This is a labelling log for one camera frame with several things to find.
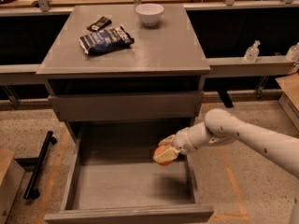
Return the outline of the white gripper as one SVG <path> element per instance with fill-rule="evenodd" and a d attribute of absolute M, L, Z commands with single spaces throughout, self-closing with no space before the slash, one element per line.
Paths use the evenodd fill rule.
<path fill-rule="evenodd" d="M 178 131 L 175 135 L 169 135 L 158 143 L 154 151 L 153 159 L 157 163 L 170 163 L 178 157 L 178 154 L 188 155 L 196 150 L 188 136 L 189 128 Z"/>

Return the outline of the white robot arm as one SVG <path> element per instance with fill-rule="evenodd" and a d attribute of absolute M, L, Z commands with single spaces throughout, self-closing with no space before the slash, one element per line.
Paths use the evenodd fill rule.
<path fill-rule="evenodd" d="M 285 171 L 299 177 L 299 139 L 249 124 L 223 109 L 209 110 L 204 120 L 179 130 L 159 142 L 153 159 L 168 165 L 179 154 L 202 147 L 223 146 L 238 140 Z"/>

